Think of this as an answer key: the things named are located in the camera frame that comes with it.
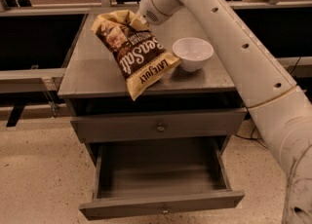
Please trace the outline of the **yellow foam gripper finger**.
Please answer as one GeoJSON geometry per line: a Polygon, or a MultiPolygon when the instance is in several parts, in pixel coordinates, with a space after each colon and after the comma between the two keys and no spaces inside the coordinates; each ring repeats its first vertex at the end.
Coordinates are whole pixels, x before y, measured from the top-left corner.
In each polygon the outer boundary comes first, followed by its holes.
{"type": "Polygon", "coordinates": [[[149,28],[149,23],[140,12],[137,12],[132,16],[130,27],[136,31],[145,31],[149,28]]]}

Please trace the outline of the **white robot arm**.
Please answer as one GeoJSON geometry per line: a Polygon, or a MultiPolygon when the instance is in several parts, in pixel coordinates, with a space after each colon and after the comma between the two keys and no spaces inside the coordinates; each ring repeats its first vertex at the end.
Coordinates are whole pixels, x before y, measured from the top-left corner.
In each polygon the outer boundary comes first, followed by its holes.
{"type": "Polygon", "coordinates": [[[206,33],[287,176],[282,224],[312,224],[311,102],[225,0],[140,0],[138,18],[161,24],[182,7],[206,33]]]}

